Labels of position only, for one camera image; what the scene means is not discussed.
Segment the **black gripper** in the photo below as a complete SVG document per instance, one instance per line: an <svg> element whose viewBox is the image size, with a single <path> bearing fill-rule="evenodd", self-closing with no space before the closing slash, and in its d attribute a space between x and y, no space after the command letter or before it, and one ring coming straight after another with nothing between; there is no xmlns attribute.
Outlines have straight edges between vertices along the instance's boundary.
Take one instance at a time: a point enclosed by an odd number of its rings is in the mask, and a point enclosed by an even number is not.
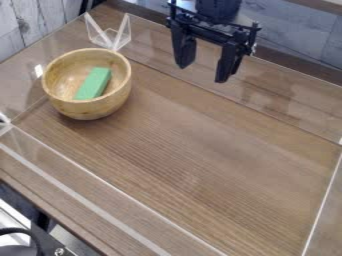
<svg viewBox="0 0 342 256"><path fill-rule="evenodd" d="M240 14L242 0L168 0L168 21L188 26L194 35L216 44L223 44L216 66L215 82L224 83L236 73L242 54L251 55L256 47L260 26ZM196 39L188 31L171 27L174 57L184 69L196 56Z"/></svg>

